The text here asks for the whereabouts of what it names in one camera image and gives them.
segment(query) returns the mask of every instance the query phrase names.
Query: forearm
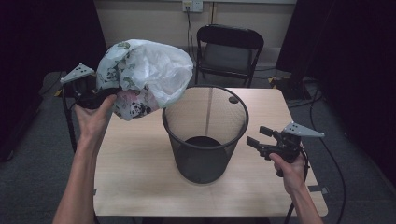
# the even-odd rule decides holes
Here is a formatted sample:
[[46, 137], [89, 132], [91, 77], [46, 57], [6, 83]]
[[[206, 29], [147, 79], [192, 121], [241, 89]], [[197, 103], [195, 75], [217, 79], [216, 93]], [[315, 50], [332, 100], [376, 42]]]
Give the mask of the forearm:
[[297, 217], [302, 224], [320, 224], [323, 223], [321, 217], [318, 214], [318, 210], [314, 205], [314, 202], [309, 195], [306, 187], [301, 190], [296, 190], [290, 194], [290, 197], [295, 206]]
[[53, 223], [93, 223], [93, 184], [102, 139], [81, 138]]

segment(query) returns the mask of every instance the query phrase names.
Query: table top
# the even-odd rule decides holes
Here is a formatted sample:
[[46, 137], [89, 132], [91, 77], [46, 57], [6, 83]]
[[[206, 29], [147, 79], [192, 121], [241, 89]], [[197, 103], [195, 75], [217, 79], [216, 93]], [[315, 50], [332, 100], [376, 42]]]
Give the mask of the table top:
[[[283, 95], [271, 89], [229, 89], [246, 104], [247, 131], [224, 174], [195, 184], [175, 163], [162, 111], [125, 121], [112, 116], [99, 152], [94, 196], [98, 216], [283, 217], [291, 204], [274, 163], [246, 144], [247, 136], [275, 145], [260, 126], [281, 131], [292, 119]], [[312, 169], [307, 186], [316, 186]], [[310, 193], [321, 216], [328, 212], [320, 191]]]

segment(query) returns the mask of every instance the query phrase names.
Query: white plastic bag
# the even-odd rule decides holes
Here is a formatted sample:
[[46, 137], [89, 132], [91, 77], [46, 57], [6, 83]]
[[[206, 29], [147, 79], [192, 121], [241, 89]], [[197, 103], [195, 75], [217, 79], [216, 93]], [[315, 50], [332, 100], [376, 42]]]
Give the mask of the white plastic bag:
[[175, 47], [127, 40], [111, 47], [99, 63], [98, 90], [122, 87], [114, 112], [122, 119], [143, 117], [177, 101], [192, 77], [190, 56]]

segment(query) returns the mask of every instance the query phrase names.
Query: wall outlet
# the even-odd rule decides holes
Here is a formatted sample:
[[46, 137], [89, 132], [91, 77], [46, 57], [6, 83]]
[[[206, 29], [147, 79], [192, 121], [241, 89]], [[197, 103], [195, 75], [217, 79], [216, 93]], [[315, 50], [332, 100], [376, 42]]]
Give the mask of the wall outlet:
[[203, 10], [204, 10], [203, 0], [192, 1], [192, 11], [193, 12], [202, 12]]
[[184, 0], [181, 2], [181, 10], [187, 11], [187, 8], [189, 9], [189, 11], [192, 11], [192, 1]]
[[183, 0], [181, 2], [181, 10], [185, 12], [187, 8], [190, 12], [203, 12], [204, 2], [203, 0]]

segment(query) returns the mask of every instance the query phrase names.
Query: trash can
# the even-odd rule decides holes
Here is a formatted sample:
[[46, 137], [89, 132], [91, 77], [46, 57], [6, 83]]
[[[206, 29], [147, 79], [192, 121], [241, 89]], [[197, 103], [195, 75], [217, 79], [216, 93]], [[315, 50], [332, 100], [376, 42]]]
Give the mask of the trash can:
[[233, 92], [195, 86], [163, 110], [177, 169], [188, 180], [206, 184], [224, 173], [248, 127], [248, 109]]

